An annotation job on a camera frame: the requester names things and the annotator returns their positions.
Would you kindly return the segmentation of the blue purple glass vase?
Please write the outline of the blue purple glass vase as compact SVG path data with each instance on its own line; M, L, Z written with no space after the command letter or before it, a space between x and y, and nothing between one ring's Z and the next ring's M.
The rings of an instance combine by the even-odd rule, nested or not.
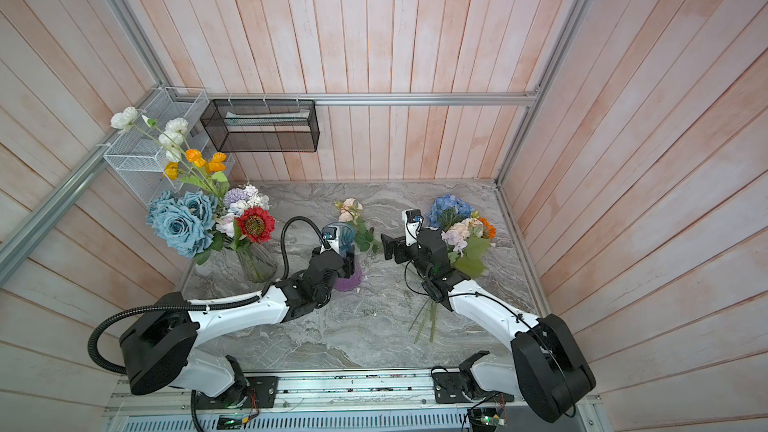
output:
M321 230L331 249L344 260L343 272L334 288L341 292L353 291L362 282L362 271L355 258L355 230L346 222L333 222Z

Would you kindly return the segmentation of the peach pink rose stem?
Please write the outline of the peach pink rose stem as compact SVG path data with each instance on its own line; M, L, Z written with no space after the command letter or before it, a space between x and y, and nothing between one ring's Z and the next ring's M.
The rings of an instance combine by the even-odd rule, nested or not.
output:
M374 229L369 227L362 217L363 205L355 198L336 201L339 221L347 223L354 230L354 243L361 252L376 254L383 251L383 245L375 239Z

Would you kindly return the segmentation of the clear grey glass vase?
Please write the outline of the clear grey glass vase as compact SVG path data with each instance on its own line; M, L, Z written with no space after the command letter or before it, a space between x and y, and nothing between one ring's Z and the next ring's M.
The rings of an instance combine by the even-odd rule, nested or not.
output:
M235 254L245 279L250 282L268 282L277 272L276 260L262 244L242 245L235 251Z

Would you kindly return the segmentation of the red flower stem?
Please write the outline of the red flower stem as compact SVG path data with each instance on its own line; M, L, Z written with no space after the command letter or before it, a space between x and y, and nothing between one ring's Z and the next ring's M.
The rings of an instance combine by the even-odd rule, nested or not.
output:
M276 220L262 207L245 209L236 223L240 234L253 243L269 241L276 228Z

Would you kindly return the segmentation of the pink lilac mixed bouquet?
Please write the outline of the pink lilac mixed bouquet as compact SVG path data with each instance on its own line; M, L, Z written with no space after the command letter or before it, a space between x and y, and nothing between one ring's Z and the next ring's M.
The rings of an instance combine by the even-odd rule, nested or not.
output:
M216 230L233 238L235 235L235 219L240 217L247 209L260 207L269 210L269 196L262 193L256 186L246 184L228 190L223 198L224 210L215 219Z

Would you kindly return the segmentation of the yellow orange flower stem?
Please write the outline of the yellow orange flower stem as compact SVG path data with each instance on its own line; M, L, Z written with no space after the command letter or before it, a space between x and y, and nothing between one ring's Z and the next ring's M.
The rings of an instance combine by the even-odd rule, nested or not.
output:
M164 168L164 175L169 180L196 186L216 196L223 196L230 189L225 174L226 154L216 152L209 160L197 149L182 151L172 148L167 149L165 154L169 162Z

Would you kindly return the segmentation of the teal blue rose bunch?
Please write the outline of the teal blue rose bunch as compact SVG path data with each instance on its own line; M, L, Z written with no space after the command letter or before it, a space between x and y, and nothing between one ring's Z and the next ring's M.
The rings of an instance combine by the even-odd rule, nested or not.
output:
M202 265L215 245L215 213L218 199L202 191L177 197L163 191L149 205L147 224L180 256Z

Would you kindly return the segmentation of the white flower stem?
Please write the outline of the white flower stem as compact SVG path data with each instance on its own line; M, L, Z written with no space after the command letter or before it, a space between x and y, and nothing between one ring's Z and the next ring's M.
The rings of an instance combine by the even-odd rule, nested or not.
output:
M110 126L120 134L132 130L139 131L144 137L159 145L170 162L180 162L185 153L184 146L187 144L189 122L182 117L171 119L164 128L161 128L156 119L129 106L112 116Z

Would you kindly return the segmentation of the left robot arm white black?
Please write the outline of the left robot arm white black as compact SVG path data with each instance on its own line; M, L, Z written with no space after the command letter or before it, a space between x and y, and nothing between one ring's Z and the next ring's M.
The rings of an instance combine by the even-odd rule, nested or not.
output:
M131 393L141 396L173 387L196 391L226 407L241 405L250 384L238 361L200 346L241 329L290 322L320 309L330 301L337 280L354 271L352 252L329 249L314 255L307 269L265 292L191 301L176 292L163 296L120 337Z

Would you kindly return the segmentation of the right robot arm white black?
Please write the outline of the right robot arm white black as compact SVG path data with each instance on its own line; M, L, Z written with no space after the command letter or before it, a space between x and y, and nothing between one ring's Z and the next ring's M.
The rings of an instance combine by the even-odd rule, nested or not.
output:
M471 319L507 349L502 356L481 350L457 372L442 372L435 384L447 393L481 399L501 393L522 397L548 423L574 410L596 387L595 376L566 323L549 314L525 313L484 290L448 258L441 234L381 236L384 257L413 265L424 293L436 304Z

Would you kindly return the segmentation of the pink hydrangea bouquet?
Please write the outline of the pink hydrangea bouquet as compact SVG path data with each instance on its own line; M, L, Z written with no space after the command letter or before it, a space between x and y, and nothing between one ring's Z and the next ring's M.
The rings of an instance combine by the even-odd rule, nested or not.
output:
M420 292L432 300L425 313L419 313L422 319L420 329L429 328L429 339L433 341L437 331L438 308L452 308L449 297L457 284L473 280L486 270L483 256L491 247L491 239L482 237L482 226L477 217L470 216L454 224L447 231L423 225L417 236L417 242L427 238L440 237L439 252L441 264L431 270L418 270L412 261L406 262L415 269L420 281Z

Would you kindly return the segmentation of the blue hydrangea stem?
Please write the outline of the blue hydrangea stem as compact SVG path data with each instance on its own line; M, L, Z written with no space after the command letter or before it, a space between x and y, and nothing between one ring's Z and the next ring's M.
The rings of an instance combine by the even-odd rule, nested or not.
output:
M430 228L447 231L454 224L469 218L475 209L466 201L455 195L437 197L426 216L426 224Z

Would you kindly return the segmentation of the electronics board with leds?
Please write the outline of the electronics board with leds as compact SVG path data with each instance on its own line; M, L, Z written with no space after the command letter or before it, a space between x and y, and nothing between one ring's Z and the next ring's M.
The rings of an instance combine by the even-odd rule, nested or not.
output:
M499 427L506 424L504 417L500 416L495 408L468 409L466 425L472 432L496 432Z

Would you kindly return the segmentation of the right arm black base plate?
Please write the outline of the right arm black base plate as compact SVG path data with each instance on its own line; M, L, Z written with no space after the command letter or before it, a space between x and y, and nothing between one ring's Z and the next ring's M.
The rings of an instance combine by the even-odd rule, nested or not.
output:
M430 370L435 401L438 404L479 403L482 400L514 402L515 396L482 389L470 372L449 371L444 367Z

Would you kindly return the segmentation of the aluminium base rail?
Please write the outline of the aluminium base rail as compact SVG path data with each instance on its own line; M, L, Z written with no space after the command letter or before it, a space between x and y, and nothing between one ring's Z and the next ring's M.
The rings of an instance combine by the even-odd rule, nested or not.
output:
M589 395L554 423L515 401L438 404L431 369L252 373L277 376L271 409L195 408L187 391L165 388L130 394L119 381L104 413L107 431L469 431L468 409L495 408L506 424L497 431L609 431L600 398Z

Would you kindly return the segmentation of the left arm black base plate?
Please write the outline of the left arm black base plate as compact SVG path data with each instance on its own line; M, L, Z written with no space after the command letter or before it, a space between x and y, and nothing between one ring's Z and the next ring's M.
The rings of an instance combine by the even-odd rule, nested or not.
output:
M200 410L234 409L256 410L274 407L278 392L277 376L247 376L247 384L235 382L227 391L212 398L198 392L195 408Z

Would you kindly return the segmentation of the black mesh wall basket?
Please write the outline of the black mesh wall basket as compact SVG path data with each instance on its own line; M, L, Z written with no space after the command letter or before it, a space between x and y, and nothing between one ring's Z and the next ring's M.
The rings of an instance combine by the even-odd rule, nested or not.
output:
M314 153L320 138L311 100L214 99L200 122L224 153Z

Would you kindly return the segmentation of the horizontal aluminium frame bar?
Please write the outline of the horizontal aluminium frame bar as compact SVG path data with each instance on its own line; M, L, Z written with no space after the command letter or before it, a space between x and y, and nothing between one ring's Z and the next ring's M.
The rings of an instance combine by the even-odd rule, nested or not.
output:
M317 106L531 106L535 92L460 93L251 93L206 92L203 89L172 89L181 100L203 93L209 100L313 101Z

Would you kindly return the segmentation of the left aluminium frame bar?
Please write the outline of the left aluminium frame bar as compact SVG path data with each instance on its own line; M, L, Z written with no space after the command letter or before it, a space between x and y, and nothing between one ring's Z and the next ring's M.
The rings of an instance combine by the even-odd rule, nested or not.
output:
M108 147L116 141L116 137L115 130L107 132L67 178L13 230L10 239L1 245L2 286L5 286L18 273L22 264L49 233L57 228L64 215L108 169L106 152Z

